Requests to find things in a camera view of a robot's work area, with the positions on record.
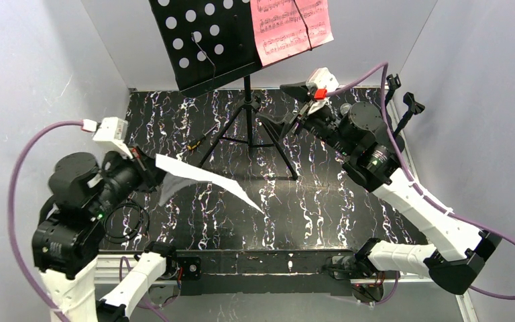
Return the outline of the white sheet music page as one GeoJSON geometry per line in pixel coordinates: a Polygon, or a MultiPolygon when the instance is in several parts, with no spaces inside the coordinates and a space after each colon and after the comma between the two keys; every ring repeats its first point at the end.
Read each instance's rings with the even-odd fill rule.
{"type": "Polygon", "coordinates": [[[196,166],[187,164],[181,160],[165,156],[162,154],[156,155],[156,167],[166,172],[160,187],[160,198],[158,205],[162,206],[167,203],[178,191],[181,189],[201,183],[207,182],[216,184],[237,198],[241,199],[249,206],[253,207],[260,213],[263,213],[261,207],[256,205],[242,189],[240,184],[230,178],[220,176],[213,172],[203,170],[196,166]]]}

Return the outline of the black round-base mic stand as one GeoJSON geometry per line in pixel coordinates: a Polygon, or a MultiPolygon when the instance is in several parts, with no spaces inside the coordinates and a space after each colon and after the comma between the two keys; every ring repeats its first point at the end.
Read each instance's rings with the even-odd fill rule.
{"type": "Polygon", "coordinates": [[[400,132],[407,126],[408,122],[413,116],[422,113],[425,110],[425,106],[419,103],[414,96],[414,93],[406,92],[403,96],[403,103],[407,105],[408,110],[403,114],[396,129],[393,132],[395,142],[400,145],[400,132]]]}
{"type": "Polygon", "coordinates": [[[386,117],[388,117],[389,116],[389,113],[387,112],[388,103],[392,100],[396,90],[398,90],[402,86],[399,74],[398,73],[389,74],[386,77],[386,85],[388,87],[388,90],[386,91],[386,95],[385,95],[385,101],[384,101],[385,109],[384,110],[386,112],[386,117]]]}

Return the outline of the purple glitter microphone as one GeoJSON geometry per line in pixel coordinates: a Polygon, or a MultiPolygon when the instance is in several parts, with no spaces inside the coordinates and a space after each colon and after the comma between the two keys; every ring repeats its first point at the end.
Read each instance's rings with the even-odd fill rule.
{"type": "Polygon", "coordinates": [[[344,104],[342,104],[342,105],[340,106],[340,108],[339,108],[339,113],[340,113],[340,115],[341,115],[342,117],[345,117],[345,116],[348,114],[348,112],[349,112],[350,108],[351,108],[351,104],[350,104],[350,103],[344,103],[344,104]]]}

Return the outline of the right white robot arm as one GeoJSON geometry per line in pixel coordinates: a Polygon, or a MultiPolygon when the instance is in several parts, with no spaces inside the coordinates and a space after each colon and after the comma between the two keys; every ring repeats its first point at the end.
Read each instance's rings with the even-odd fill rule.
{"type": "Polygon", "coordinates": [[[452,294],[463,294],[500,244],[500,237],[447,215],[416,187],[401,169],[401,138],[388,136],[388,124],[380,109],[366,102],[344,104],[334,114],[317,89],[304,83],[284,85],[282,90],[303,102],[295,114],[258,119],[277,139],[290,131],[306,130],[345,157],[348,177],[367,192],[384,200],[416,226],[427,245],[393,244],[371,238],[352,260],[330,264],[337,274],[371,276],[398,271],[431,278],[452,294]]]}

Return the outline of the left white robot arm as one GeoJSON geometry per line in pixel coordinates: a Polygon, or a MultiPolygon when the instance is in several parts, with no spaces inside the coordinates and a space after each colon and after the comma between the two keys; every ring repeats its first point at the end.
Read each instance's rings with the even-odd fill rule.
{"type": "Polygon", "coordinates": [[[36,267],[54,303],[71,321],[128,321],[149,287],[176,258],[176,248],[148,244],[137,265],[109,294],[95,298],[95,272],[104,222],[134,192],[159,189],[166,172],[133,148],[131,158],[108,152],[102,164],[88,152],[59,160],[48,181],[52,206],[45,207],[32,238],[36,267]]]}

